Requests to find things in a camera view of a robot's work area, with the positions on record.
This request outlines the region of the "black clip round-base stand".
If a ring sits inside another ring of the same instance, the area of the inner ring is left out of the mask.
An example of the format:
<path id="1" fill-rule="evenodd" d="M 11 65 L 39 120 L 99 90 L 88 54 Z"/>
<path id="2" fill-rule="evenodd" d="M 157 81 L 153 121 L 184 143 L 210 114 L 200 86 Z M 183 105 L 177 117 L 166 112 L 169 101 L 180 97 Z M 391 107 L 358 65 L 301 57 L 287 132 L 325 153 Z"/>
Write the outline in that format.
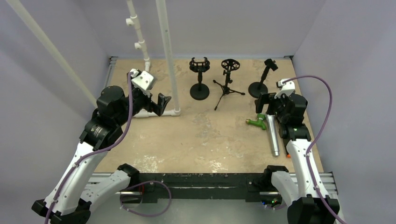
<path id="1" fill-rule="evenodd" d="M 264 64 L 265 64 L 265 69 L 262 73 L 260 81 L 253 82 L 248 87 L 248 92 L 250 96 L 252 96 L 253 98 L 259 98 L 260 93 L 268 92 L 268 88 L 264 84 L 264 80 L 267 78 L 270 70 L 276 71 L 278 69 L 276 61 L 272 60 L 271 58 L 265 60 Z"/>

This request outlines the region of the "silver grey microphone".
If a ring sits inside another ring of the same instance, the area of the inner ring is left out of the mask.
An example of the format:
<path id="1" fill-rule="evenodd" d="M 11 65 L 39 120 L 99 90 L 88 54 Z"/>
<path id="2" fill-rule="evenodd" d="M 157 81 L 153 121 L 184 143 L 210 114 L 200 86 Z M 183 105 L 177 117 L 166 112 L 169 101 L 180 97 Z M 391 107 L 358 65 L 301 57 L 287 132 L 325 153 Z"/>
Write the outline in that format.
<path id="1" fill-rule="evenodd" d="M 274 157 L 278 157 L 280 155 L 280 150 L 276 133 L 275 116 L 266 114 L 266 121 L 268 124 L 270 139 L 272 142 L 272 153 Z"/>

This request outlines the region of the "black shock-mount round-base stand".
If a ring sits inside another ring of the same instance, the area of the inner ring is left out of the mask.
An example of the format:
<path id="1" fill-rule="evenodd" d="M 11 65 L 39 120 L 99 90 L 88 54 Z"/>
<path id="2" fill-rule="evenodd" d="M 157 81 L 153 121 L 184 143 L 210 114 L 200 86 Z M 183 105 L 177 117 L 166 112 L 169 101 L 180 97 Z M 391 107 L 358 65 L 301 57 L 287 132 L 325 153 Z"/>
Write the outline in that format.
<path id="1" fill-rule="evenodd" d="M 193 57 L 189 62 L 189 69 L 198 74 L 198 82 L 190 88 L 190 96 L 194 100 L 204 100 L 210 94 L 208 86 L 202 83 L 203 73 L 210 69 L 210 61 L 207 57 L 203 57 L 203 59 L 203 61 L 196 61 Z"/>

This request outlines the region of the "black tripod mic stand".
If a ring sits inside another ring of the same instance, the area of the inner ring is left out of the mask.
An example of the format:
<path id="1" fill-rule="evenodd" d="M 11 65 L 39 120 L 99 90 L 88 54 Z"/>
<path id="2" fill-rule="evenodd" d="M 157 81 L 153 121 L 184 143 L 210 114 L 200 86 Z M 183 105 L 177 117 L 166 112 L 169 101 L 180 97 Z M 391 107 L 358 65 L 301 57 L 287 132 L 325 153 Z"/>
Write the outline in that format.
<path id="1" fill-rule="evenodd" d="M 220 101 L 222 100 L 222 98 L 225 95 L 229 95 L 231 93 L 237 93 L 240 94 L 242 96 L 246 95 L 244 92 L 240 92 L 240 91 L 236 91 L 233 90 L 229 87 L 229 84 L 231 84 L 233 82 L 233 80 L 231 79 L 231 72 L 238 70 L 240 68 L 240 63 L 234 59 L 225 59 L 221 62 L 221 67 L 224 69 L 223 71 L 223 75 L 226 77 L 225 78 L 225 84 L 220 84 L 219 82 L 217 82 L 216 80 L 213 80 L 213 82 L 217 85 L 219 85 L 222 89 L 222 95 L 220 96 L 214 110 L 216 111 Z"/>

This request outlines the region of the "black microphone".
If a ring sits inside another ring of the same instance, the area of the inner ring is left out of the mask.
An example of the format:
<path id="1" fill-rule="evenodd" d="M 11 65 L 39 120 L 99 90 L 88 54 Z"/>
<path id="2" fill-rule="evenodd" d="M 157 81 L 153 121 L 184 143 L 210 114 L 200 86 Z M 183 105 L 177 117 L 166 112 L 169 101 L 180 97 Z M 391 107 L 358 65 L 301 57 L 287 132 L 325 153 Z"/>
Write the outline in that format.
<path id="1" fill-rule="evenodd" d="M 287 149 L 287 144 L 288 144 L 288 141 L 287 141 L 287 140 L 283 140 L 283 145 L 284 145 L 286 157 L 287 157 L 287 158 L 290 158 L 291 156 L 290 156 L 289 151 L 288 151 L 288 149 Z"/>

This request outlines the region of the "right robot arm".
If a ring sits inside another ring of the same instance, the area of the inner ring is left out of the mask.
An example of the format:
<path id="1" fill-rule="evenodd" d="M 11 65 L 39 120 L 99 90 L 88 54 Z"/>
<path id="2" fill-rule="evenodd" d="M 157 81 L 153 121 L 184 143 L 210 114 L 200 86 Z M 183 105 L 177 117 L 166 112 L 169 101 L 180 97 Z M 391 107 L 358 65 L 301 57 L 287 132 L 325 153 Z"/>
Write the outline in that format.
<path id="1" fill-rule="evenodd" d="M 267 115 L 273 115 L 279 125 L 279 135 L 295 170 L 296 182 L 280 166 L 268 166 L 262 177 L 266 189 L 277 189 L 287 206 L 289 224 L 334 224 L 340 211 L 337 199 L 331 198 L 317 170 L 311 153 L 311 136 L 303 123 L 308 101 L 301 95 L 262 92 L 255 101 L 256 111 L 268 105 Z"/>

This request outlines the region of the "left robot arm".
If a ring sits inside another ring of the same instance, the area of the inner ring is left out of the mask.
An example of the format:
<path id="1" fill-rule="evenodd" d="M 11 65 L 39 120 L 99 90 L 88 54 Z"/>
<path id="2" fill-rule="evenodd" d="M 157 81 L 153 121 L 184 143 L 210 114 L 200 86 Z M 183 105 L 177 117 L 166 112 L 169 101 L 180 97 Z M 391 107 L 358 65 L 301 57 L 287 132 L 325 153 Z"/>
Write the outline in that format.
<path id="1" fill-rule="evenodd" d="M 102 159 L 125 138 L 132 117 L 142 109 L 161 116 L 170 100 L 170 96 L 159 94 L 154 102 L 137 87 L 130 89 L 129 96 L 119 86 L 106 87 L 61 180 L 46 198 L 33 203 L 32 210 L 47 224 L 85 224 L 93 211 L 117 191 L 143 192 L 139 171 L 128 164 L 118 166 L 94 187 L 86 185 Z"/>

